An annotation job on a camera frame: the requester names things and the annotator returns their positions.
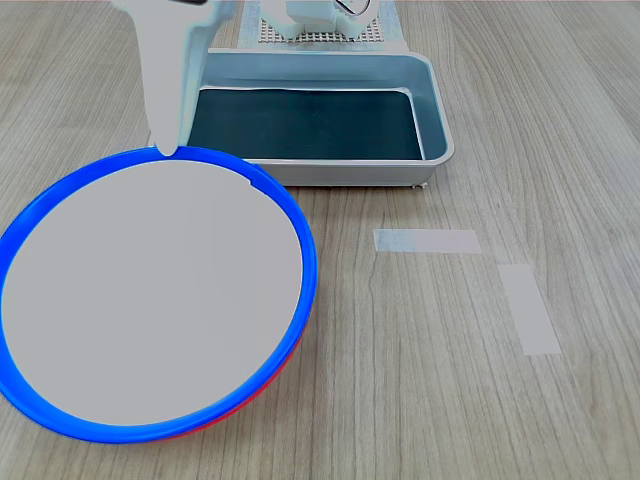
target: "wood grain surface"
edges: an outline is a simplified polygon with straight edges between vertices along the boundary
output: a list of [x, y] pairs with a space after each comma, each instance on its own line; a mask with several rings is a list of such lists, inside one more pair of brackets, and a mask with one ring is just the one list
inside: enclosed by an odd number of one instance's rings
[[[320, 282], [278, 380], [213, 428], [136, 446], [58, 436], [0, 398], [0, 479], [640, 478], [640, 7], [398, 10], [456, 154], [425, 190], [292, 189]], [[124, 14], [0, 2], [0, 229], [148, 135]], [[377, 253], [377, 228], [474, 230], [484, 254]], [[510, 264], [531, 266], [561, 354], [524, 355]]]

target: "robotic arm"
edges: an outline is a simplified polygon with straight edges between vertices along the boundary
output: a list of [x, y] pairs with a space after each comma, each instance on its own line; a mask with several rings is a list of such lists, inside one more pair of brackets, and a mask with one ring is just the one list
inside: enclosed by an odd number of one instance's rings
[[[335, 22], [336, 15], [345, 25], [351, 20], [353, 25], [368, 23], [379, 0], [262, 2], [263, 7], [282, 5], [290, 20], [310, 27]], [[224, 4], [218, 0], [112, 0], [112, 4], [133, 19], [149, 128], [158, 150], [171, 156], [189, 141], [207, 52], [224, 21]]]

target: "wooden table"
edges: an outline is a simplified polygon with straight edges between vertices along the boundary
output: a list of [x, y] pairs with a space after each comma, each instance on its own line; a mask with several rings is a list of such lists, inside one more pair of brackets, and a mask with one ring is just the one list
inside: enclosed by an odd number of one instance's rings
[[[63, 438], [0, 399], [0, 479], [640, 478], [640, 4], [398, 9], [456, 154], [426, 190], [293, 190], [320, 283], [281, 377], [214, 428], [142, 446]], [[125, 15], [0, 2], [2, 230], [148, 135]], [[484, 254], [376, 253], [376, 228], [474, 230]], [[510, 264], [531, 266], [561, 354], [524, 354]]]

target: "dark tray bottom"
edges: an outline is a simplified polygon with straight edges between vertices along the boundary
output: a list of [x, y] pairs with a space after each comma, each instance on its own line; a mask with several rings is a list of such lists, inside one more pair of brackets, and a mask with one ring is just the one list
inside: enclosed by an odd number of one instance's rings
[[243, 159], [422, 160], [396, 91], [203, 90], [189, 145]]

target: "white tape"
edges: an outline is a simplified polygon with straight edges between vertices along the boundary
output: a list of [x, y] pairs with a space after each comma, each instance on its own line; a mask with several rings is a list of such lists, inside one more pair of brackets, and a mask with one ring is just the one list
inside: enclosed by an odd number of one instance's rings
[[374, 230], [378, 252], [475, 253], [482, 248], [473, 230]]
[[529, 265], [499, 265], [511, 314], [525, 355], [562, 353]]

